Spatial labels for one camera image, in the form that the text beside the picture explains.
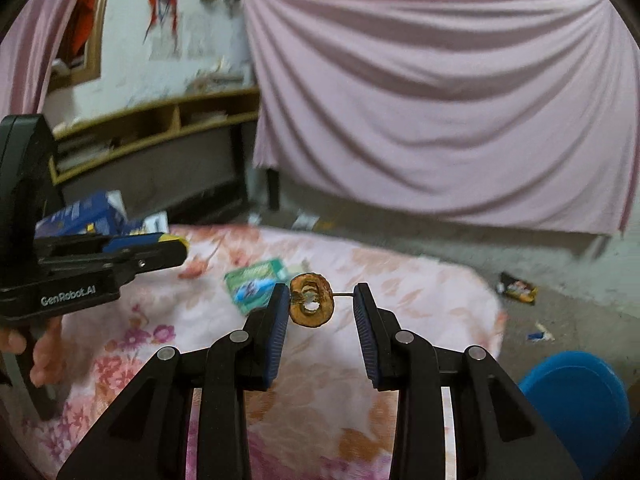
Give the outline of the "person left hand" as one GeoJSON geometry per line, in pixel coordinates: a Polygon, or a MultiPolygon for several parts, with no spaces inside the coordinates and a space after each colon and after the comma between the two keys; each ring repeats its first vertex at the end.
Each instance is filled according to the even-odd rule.
{"type": "MultiPolygon", "coordinates": [[[[16,330],[2,328],[0,341],[2,352],[21,354],[26,350],[26,340],[16,330]]],[[[61,380],[64,372],[62,318],[50,318],[32,350],[32,359],[34,365],[29,378],[35,387],[53,385],[61,380]]]]}

